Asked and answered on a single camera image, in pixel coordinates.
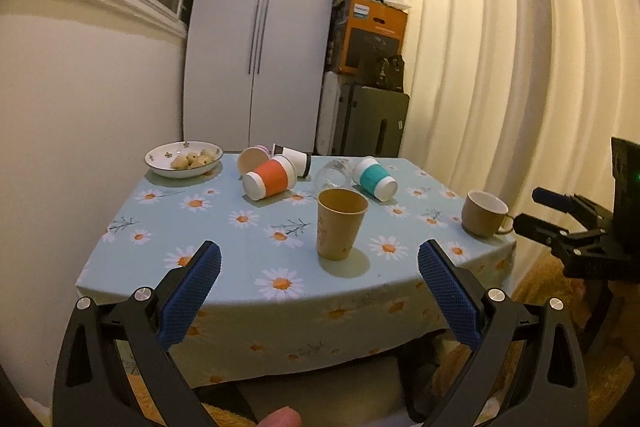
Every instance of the product box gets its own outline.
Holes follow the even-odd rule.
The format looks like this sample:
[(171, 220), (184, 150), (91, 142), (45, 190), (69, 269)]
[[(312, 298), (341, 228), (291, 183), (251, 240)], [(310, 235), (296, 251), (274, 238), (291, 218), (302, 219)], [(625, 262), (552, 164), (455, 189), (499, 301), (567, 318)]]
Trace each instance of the product box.
[(377, 48), (386, 57), (399, 55), (407, 14), (373, 0), (345, 0), (334, 8), (327, 48), (327, 68), (355, 74), (360, 55)]

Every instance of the table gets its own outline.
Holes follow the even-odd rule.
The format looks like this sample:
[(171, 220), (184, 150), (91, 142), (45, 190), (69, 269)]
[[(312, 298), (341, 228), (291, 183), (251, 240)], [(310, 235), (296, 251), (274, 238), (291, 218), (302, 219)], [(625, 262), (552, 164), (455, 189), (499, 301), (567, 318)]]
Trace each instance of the table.
[(316, 254), (311, 177), (268, 200), (243, 195), (237, 155), (208, 175), (170, 180), (148, 172), (91, 254), (78, 291), (98, 304), (154, 287), (206, 239), (222, 272), (172, 356), (196, 387), (328, 367), (373, 355), (446, 327), (422, 281), (418, 247), (434, 238), (486, 287), (511, 266), (513, 236), (478, 240), (460, 227), (463, 200), (402, 158), (382, 158), (399, 183), (370, 207), (346, 261)]

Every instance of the beige curtain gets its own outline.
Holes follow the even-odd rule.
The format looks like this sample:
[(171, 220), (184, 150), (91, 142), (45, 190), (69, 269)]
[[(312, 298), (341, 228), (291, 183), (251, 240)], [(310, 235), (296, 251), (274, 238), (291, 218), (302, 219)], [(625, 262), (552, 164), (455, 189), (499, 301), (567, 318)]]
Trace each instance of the beige curtain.
[[(399, 0), (411, 95), (401, 155), (514, 213), (536, 186), (612, 205), (610, 137), (640, 141), (640, 0)], [(513, 285), (543, 251), (519, 238)]]

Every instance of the teal paper cup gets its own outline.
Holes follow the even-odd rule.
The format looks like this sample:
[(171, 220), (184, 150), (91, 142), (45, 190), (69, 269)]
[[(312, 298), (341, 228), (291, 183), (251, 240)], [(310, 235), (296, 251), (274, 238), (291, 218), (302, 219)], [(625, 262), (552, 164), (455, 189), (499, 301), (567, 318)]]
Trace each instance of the teal paper cup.
[(353, 181), (377, 200), (388, 201), (396, 195), (398, 182), (375, 158), (364, 158), (353, 169)]

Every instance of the paper cup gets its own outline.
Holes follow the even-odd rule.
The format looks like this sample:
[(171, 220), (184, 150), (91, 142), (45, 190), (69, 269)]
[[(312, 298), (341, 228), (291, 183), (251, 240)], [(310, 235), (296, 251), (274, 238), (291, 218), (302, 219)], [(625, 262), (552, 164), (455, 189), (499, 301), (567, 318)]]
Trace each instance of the paper cup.
[(388, 201), (396, 195), (398, 182), (375, 158), (364, 158), (353, 169), (353, 181), (377, 200)]
[(247, 174), (247, 172), (259, 167), (270, 158), (267, 147), (257, 145), (256, 147), (249, 147), (245, 149), (238, 156), (238, 172), (240, 175)]
[(282, 154), (289, 158), (293, 166), (296, 168), (296, 174), (301, 178), (306, 178), (311, 168), (311, 155), (305, 152), (296, 151), (294, 149), (287, 149), (282, 145), (273, 144), (272, 154)]
[(258, 201), (284, 192), (296, 185), (298, 178), (291, 162), (275, 155), (253, 171), (242, 176), (242, 188), (250, 199)]
[(462, 228), (478, 237), (504, 235), (513, 231), (513, 223), (507, 229), (501, 225), (505, 218), (513, 222), (509, 207), (497, 196), (482, 190), (470, 190), (462, 207)]
[(318, 194), (318, 255), (329, 261), (346, 259), (369, 208), (369, 201), (348, 188), (328, 188)]

